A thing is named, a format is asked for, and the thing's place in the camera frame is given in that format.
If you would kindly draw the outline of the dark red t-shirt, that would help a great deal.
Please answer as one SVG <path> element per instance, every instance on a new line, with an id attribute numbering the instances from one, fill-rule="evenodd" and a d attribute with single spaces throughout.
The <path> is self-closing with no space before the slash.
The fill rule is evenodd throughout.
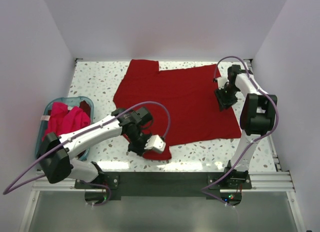
<path id="1" fill-rule="evenodd" d="M 220 111 L 215 96 L 217 84 L 214 75 L 220 72 L 216 65 L 159 70 L 159 63 L 152 60 L 131 60 L 126 74 L 114 95 L 117 108 L 129 108 L 144 101 L 153 116 L 149 132 L 163 135 L 168 147 L 213 139 L 241 137 L 232 108 Z"/>

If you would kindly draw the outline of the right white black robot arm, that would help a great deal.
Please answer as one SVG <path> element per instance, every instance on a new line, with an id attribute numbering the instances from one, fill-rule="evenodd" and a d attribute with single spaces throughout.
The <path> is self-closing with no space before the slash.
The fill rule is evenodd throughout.
<path id="1" fill-rule="evenodd" d="M 220 111 L 237 103 L 238 92 L 245 97 L 239 120 L 242 129 L 240 141 L 224 169 L 224 175 L 217 180 L 218 183 L 233 189 L 247 180 L 250 162 L 259 141 L 271 134 L 278 124 L 278 98 L 261 89 L 252 72 L 241 69 L 239 65 L 232 65 L 227 70 L 227 77 L 219 77 L 215 81 L 218 89 L 214 93 Z"/>

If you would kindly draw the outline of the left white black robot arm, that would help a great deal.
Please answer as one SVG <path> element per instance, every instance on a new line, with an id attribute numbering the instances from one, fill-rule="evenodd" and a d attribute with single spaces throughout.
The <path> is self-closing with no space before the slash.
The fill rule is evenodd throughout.
<path id="1" fill-rule="evenodd" d="M 49 133 L 45 136 L 37 153 L 39 164 L 51 184 L 66 178 L 80 180 L 92 188 L 106 185 L 102 169 L 96 162 L 83 162 L 76 157 L 106 139 L 125 135 L 129 139 L 129 151 L 143 155 L 148 150 L 162 150 L 160 136 L 143 132 L 143 125 L 153 119 L 142 107 L 136 111 L 117 109 L 104 119 L 80 130 L 62 134 Z"/>

